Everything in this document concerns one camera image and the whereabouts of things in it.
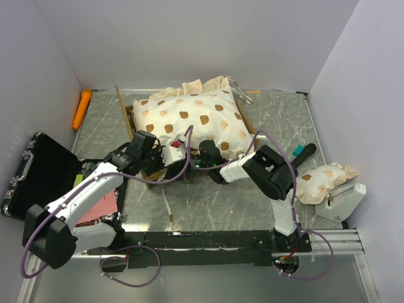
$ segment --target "bear print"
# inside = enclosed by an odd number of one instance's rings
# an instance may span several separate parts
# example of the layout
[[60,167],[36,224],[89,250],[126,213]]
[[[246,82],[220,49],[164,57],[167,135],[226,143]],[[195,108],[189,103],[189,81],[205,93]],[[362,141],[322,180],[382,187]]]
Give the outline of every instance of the bear print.
[[220,126],[222,127],[222,130],[227,130],[229,129],[229,122],[227,121],[220,121]]
[[325,194],[325,196],[328,198],[330,194],[327,192],[326,187],[324,185],[320,185],[318,187],[319,191],[321,194]]
[[152,124],[146,125],[146,131],[148,133],[151,133],[153,130],[154,130],[154,125],[152,125]]
[[221,149],[221,150],[228,150],[229,148],[230,148],[230,145],[229,145],[229,143],[226,142],[226,141],[223,141],[223,142],[220,144],[220,149]]
[[308,181],[308,180],[311,179],[311,175],[303,175],[302,179],[305,180],[305,181]]
[[201,117],[199,117],[201,119],[201,123],[202,125],[205,125],[209,122],[209,117],[207,115],[203,115]]
[[239,138],[241,140],[247,138],[247,133],[245,131],[239,131],[239,135],[240,135]]
[[172,131],[174,130],[174,127],[172,126],[172,124],[167,124],[164,126],[165,132],[167,134],[172,133]]
[[187,119],[187,118],[189,117],[188,112],[179,112],[179,115],[180,115],[180,117],[183,118],[183,119]]
[[330,170],[325,170],[324,173],[330,178],[334,177],[334,172],[332,172]]

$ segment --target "floor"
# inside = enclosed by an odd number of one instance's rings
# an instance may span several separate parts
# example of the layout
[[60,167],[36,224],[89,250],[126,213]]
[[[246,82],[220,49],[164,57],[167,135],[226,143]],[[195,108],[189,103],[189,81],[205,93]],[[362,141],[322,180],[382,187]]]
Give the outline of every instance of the floor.
[[[302,256],[296,275],[318,275],[329,261],[329,256],[317,256],[312,263],[310,256]],[[99,258],[72,259],[58,270],[45,270],[29,302],[368,302],[354,256],[335,256],[330,273],[313,282],[252,264],[163,266],[151,285],[136,289],[101,277],[99,263]],[[155,270],[125,270],[117,278],[144,283]]]
[[[122,92],[126,105],[144,99],[152,92]],[[261,92],[250,95],[252,105],[241,104],[256,129],[269,131],[288,156],[298,145],[318,141],[303,95]],[[121,109],[114,92],[95,92],[82,125],[75,153],[79,158],[104,158],[128,140]],[[299,167],[302,174],[324,164],[318,148]],[[165,188],[173,216],[174,230],[257,230],[271,229],[274,218],[269,199],[251,180],[226,186],[215,184],[205,173],[192,181],[175,182]],[[172,230],[162,195],[162,187],[147,190],[130,181],[122,212],[128,216],[126,231]],[[303,229],[341,229],[342,225],[316,216],[314,206],[297,203]]]

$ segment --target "pink paper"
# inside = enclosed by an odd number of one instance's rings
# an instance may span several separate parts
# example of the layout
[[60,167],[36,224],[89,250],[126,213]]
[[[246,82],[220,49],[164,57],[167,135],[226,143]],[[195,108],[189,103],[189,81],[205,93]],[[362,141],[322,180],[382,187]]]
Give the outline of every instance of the pink paper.
[[107,193],[100,201],[98,201],[88,212],[77,222],[77,224],[98,219],[102,216],[116,213],[118,206],[114,191]]

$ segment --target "small plush pillow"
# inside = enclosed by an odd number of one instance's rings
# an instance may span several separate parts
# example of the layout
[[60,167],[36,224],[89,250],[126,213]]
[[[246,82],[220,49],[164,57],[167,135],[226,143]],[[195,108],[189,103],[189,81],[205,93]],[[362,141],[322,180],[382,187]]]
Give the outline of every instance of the small plush pillow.
[[184,134],[193,125],[191,148],[199,148],[204,140],[213,140],[227,159],[244,153],[251,143],[229,86],[210,92],[135,100],[133,118],[136,129],[154,134],[162,145],[172,144],[178,134]]
[[357,175],[349,165],[342,168],[337,163],[308,170],[305,175],[297,178],[296,197],[303,204],[319,204],[330,196],[330,189]]

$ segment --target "marble floor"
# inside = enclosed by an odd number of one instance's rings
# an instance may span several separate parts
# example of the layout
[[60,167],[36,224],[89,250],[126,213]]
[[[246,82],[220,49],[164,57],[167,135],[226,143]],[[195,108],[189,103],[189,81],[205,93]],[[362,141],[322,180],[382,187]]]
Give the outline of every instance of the marble floor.
[[[152,92],[122,91],[126,105],[144,99]],[[261,92],[250,95],[252,104],[241,102],[256,129],[269,131],[288,156],[298,145],[318,141],[303,95]],[[79,158],[104,158],[128,140],[121,109],[114,92],[95,92],[81,127],[75,153]],[[268,141],[260,144],[272,144]],[[324,164],[317,152],[299,167],[302,174]],[[174,230],[257,230],[272,229],[274,218],[269,199],[251,180],[229,185],[215,184],[200,172],[188,182],[164,187],[174,216]],[[128,216],[126,231],[172,230],[163,199],[163,187],[147,190],[140,182],[129,181],[122,212]],[[316,216],[313,205],[297,203],[303,229],[341,229],[342,225]]]

